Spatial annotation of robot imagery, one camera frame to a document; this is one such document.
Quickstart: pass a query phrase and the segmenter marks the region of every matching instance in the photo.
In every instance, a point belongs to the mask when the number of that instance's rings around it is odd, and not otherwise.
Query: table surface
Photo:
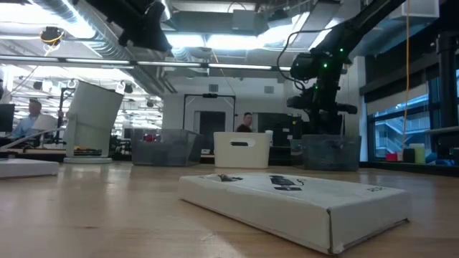
[[[459,178],[362,169],[286,173],[400,188],[408,224],[340,257],[459,257]],[[0,181],[1,257],[329,257],[177,199],[183,175],[253,173],[214,166],[64,165],[58,177]]]

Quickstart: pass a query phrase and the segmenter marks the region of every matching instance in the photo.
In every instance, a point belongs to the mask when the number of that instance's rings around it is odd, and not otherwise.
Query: shirt
[[[239,125],[239,127],[236,129],[236,132],[238,133],[251,133],[252,132],[252,129],[250,129],[250,127],[244,125],[244,124],[241,124]]]
[[[17,139],[38,133],[37,130],[32,129],[32,126],[34,126],[37,118],[38,117],[31,117],[30,115],[26,118],[23,118],[11,133],[11,137]]]

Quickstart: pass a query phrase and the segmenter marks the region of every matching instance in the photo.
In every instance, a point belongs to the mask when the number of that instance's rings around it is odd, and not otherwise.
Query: ceiling
[[[73,19],[66,19],[64,14],[59,13],[58,7],[71,10],[68,0],[30,1],[34,4],[18,4],[26,3],[27,1],[24,0],[0,0],[0,54],[43,56],[47,53],[49,57],[166,59],[180,62],[275,65],[286,37],[292,31],[325,29],[331,24],[352,18],[361,8],[361,0],[244,0],[241,2],[161,0],[167,5],[167,10],[171,14],[170,20],[165,21],[162,28],[169,42],[175,46],[172,53],[166,56],[149,49],[133,47],[132,44],[128,44],[126,48],[120,47],[117,41],[122,32],[121,28],[116,24],[108,24],[105,21],[106,17],[83,0],[79,1],[74,11],[67,12],[66,15],[70,12]],[[289,16],[283,21],[288,20],[291,24],[269,29],[268,17],[275,10],[282,8],[287,9]],[[257,22],[253,23],[253,27],[245,31],[239,27],[235,29],[237,19],[244,21],[247,15],[255,16]],[[422,29],[429,20],[432,18],[414,22],[412,33]],[[39,33],[46,26],[56,26],[67,32],[59,47],[52,52],[49,52],[49,46],[44,45],[39,39]],[[402,40],[400,35],[404,34],[405,27],[401,19],[384,20],[362,40],[353,55],[377,54],[389,49],[391,45]],[[280,65],[290,66],[299,52],[308,51],[314,44],[318,44],[325,34],[326,32],[297,36],[281,58]],[[381,38],[384,38],[386,43],[382,44]],[[20,83],[20,76],[27,76],[34,69],[34,66],[6,65],[14,71],[11,73],[14,73],[16,83]],[[135,86],[133,94],[143,98],[139,102],[144,101],[145,96],[148,95],[162,97],[168,94],[206,93],[209,92],[210,84],[219,85],[218,93],[222,95],[236,94],[260,98],[283,95],[283,78],[278,72],[157,67],[131,67],[130,69],[40,67],[31,76],[31,80],[52,82],[56,89],[72,79],[114,88],[120,87],[119,85],[123,83],[131,83]],[[36,90],[31,89],[29,84],[30,82],[24,83],[24,87],[17,94],[35,95]],[[273,86],[274,93],[265,94],[265,86]],[[26,99],[17,98],[17,100],[26,102]],[[55,102],[50,100],[49,105],[55,105]]]

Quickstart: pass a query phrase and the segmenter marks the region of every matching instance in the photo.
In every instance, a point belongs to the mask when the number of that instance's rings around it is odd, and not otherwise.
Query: man
[[[29,101],[29,116],[22,119],[21,122],[16,126],[16,128],[11,133],[11,137],[14,139],[23,138],[31,136],[36,132],[32,127],[35,124],[38,116],[42,112],[42,104],[38,100]]]
[[[244,123],[239,125],[239,127],[236,129],[236,132],[238,133],[251,133],[252,129],[250,126],[252,125],[252,113],[245,113],[244,114]]]

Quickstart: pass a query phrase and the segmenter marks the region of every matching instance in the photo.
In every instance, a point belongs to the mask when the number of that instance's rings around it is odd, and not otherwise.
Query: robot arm
[[[336,103],[339,78],[344,64],[351,64],[349,53],[361,39],[405,0],[373,0],[354,18],[333,27],[325,39],[310,53],[301,53],[293,61],[290,74],[294,80],[317,78],[314,87],[304,89],[300,96],[292,97],[287,106],[305,110],[313,133],[327,132],[327,123],[338,111],[357,114],[357,107]],[[327,112],[326,118],[321,112]]]

